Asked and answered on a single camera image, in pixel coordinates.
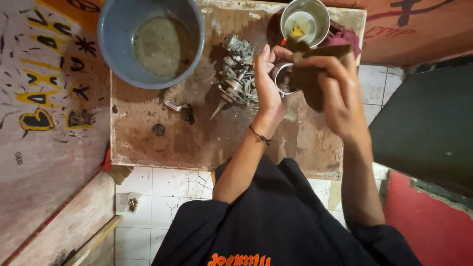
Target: person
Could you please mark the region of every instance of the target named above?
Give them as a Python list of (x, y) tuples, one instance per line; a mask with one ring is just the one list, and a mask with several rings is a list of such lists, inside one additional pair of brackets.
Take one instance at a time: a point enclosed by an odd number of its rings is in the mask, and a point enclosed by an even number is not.
[(190, 201), (179, 210), (153, 266), (420, 265), (404, 237), (385, 218), (373, 177), (371, 136), (355, 56), (343, 62), (312, 56), (301, 66), (318, 74), (328, 127), (344, 144), (342, 205), (346, 230), (322, 205), (298, 164), (279, 165), (264, 155), (286, 114), (268, 73), (292, 53), (265, 45), (255, 59), (259, 109), (228, 164), (217, 168), (213, 199)]

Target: left hand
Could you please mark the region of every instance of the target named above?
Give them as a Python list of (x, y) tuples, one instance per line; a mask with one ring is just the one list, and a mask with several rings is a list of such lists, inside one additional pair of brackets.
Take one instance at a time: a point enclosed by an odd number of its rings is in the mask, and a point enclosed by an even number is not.
[(278, 87), (268, 75), (278, 58), (293, 61), (292, 52), (288, 49), (275, 46), (270, 51), (267, 44), (254, 60), (254, 83), (258, 94), (259, 109), (253, 128), (257, 131), (256, 127), (258, 127), (260, 134), (267, 138), (271, 138), (287, 112), (287, 106), (281, 99)]

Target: sandpaper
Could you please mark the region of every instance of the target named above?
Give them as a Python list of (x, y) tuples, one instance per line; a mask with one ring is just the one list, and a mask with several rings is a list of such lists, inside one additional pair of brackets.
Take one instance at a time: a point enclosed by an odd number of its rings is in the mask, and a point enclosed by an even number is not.
[(294, 63), (292, 67), (291, 79), (289, 86), (292, 90), (300, 89), (304, 93), (304, 98), (307, 104), (316, 112), (324, 111), (324, 93), (320, 88), (317, 80), (318, 73), (323, 71), (323, 68), (318, 67), (301, 67), (298, 66), (298, 61), (309, 56), (334, 56), (340, 61), (350, 53), (352, 46), (335, 45), (310, 49), (305, 42), (297, 42), (293, 38), (288, 38), (283, 46), (284, 48), (294, 53)]

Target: wooden workbench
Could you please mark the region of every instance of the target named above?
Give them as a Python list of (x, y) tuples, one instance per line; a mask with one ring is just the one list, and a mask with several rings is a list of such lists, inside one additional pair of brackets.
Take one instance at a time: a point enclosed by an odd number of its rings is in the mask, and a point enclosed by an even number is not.
[[(233, 156), (256, 110), (233, 106), (209, 120), (220, 102), (217, 89), (223, 37), (231, 32), (262, 46), (281, 42), (279, 21), (287, 4), (259, 1), (197, 0), (205, 21), (205, 47), (194, 73), (165, 90), (129, 85), (111, 74), (111, 159), (113, 164), (214, 170)], [(366, 11), (329, 8), (331, 19), (353, 28), (363, 42)], [(288, 114), (266, 154), (278, 163), (285, 157), (299, 163), (307, 177), (339, 180), (343, 144), (325, 124), (324, 115), (308, 107), (303, 94), (287, 96)], [(165, 101), (190, 103), (195, 123), (165, 107)], [(151, 127), (166, 131), (156, 136)]]

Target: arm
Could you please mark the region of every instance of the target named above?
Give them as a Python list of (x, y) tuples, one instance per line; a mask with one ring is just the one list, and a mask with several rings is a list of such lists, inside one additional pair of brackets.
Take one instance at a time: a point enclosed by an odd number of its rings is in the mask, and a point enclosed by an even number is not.
[(335, 57), (312, 56), (301, 66), (324, 68), (318, 81), (324, 91), (325, 120), (344, 144), (342, 204), (351, 228), (384, 224), (385, 218), (373, 177), (373, 151), (366, 124), (353, 53), (344, 62)]
[[(268, 75), (274, 67), (274, 61), (279, 57), (291, 60), (292, 53), (279, 46), (270, 51), (266, 44), (254, 62), (254, 80), (259, 109), (252, 128), (268, 140), (271, 139), (287, 111), (276, 84)], [(213, 199), (231, 204), (248, 189), (266, 147), (266, 143), (248, 129), (235, 156), (215, 184)]]

